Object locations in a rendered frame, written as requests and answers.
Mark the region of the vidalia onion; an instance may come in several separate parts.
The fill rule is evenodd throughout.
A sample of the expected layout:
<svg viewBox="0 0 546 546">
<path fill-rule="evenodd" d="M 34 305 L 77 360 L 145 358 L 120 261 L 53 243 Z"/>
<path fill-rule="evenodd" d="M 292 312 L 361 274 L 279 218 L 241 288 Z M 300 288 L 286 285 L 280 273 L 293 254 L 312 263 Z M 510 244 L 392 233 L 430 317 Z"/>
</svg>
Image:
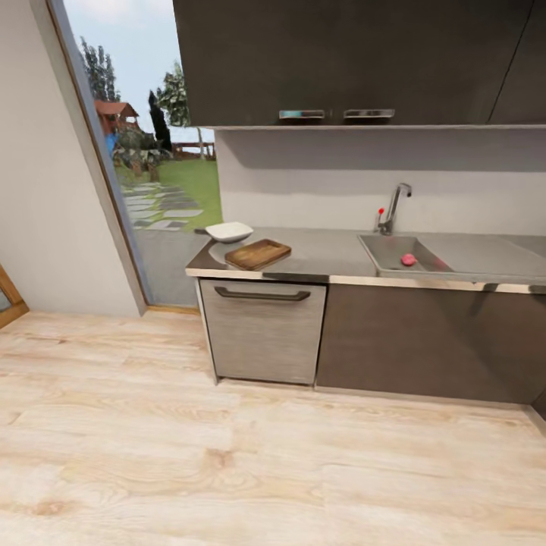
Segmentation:
<svg viewBox="0 0 546 546">
<path fill-rule="evenodd" d="M 407 265 L 409 267 L 413 265 L 414 262 L 418 262 L 418 260 L 415 259 L 413 254 L 408 254 L 408 253 L 402 256 L 400 261 L 403 263 L 403 265 Z"/>
</svg>

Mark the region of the cutting board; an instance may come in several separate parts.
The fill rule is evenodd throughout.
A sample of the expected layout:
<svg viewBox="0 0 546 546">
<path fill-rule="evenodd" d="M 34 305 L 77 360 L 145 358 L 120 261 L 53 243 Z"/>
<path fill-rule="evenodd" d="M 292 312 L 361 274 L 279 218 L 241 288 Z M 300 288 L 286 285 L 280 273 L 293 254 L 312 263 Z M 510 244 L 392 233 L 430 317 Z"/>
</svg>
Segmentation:
<svg viewBox="0 0 546 546">
<path fill-rule="evenodd" d="M 259 242 L 251 243 L 243 248 L 236 249 L 225 254 L 226 260 L 236 263 L 249 271 L 257 269 L 278 257 L 291 252 L 290 246 L 276 243 L 273 240 L 263 239 Z"/>
</svg>

